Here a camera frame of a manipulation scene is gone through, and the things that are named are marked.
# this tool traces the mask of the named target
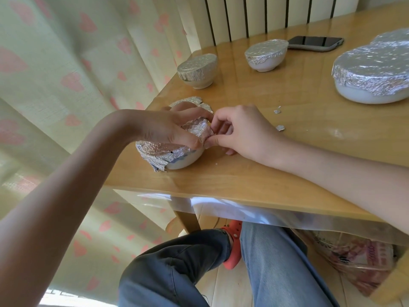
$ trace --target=table surface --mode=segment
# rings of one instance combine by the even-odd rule
[[[409,166],[409,101],[384,105],[354,103],[340,96],[331,77],[341,53],[366,45],[378,34],[409,26],[409,3],[399,2],[332,20],[275,30],[268,34],[208,47],[193,55],[216,54],[219,69],[213,84],[194,90],[177,75],[149,106],[158,110],[176,100],[199,96],[216,111],[254,103],[284,135],[321,148],[371,160]],[[344,37],[342,46],[317,53],[289,50],[270,72],[252,70],[244,57],[251,45],[295,35]],[[281,113],[273,111],[281,106]],[[154,172],[135,144],[125,148],[106,181],[115,189],[179,197],[209,196],[250,206],[380,219],[319,186],[294,175],[227,156],[214,147],[191,166]]]

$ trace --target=orange shoe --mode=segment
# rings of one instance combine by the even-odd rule
[[[223,265],[227,269],[233,269],[240,262],[241,259],[241,246],[240,246],[240,234],[242,221],[232,220],[227,226],[223,226],[226,232],[228,232],[233,238],[232,251],[229,258],[223,262]]]

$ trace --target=jeans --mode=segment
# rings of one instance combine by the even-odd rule
[[[339,306],[291,230],[243,222],[240,242],[255,307]],[[228,235],[220,229],[164,242],[126,268],[119,306],[208,306],[195,284],[230,251]]]

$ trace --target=smartphone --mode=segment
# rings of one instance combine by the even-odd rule
[[[331,38],[326,36],[294,36],[288,40],[288,48],[305,49],[307,51],[332,51],[344,43],[343,38]]]

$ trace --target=hand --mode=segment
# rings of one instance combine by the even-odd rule
[[[228,155],[237,151],[242,156],[267,166],[272,165],[271,155],[289,141],[254,105],[217,110],[211,128],[216,135],[206,140],[206,149],[219,145],[229,149],[226,153]]]
[[[213,114],[191,102],[182,102],[161,111],[119,110],[126,121],[130,141],[150,141],[186,145],[191,149],[202,146],[199,137],[181,128],[200,117],[212,121]]]

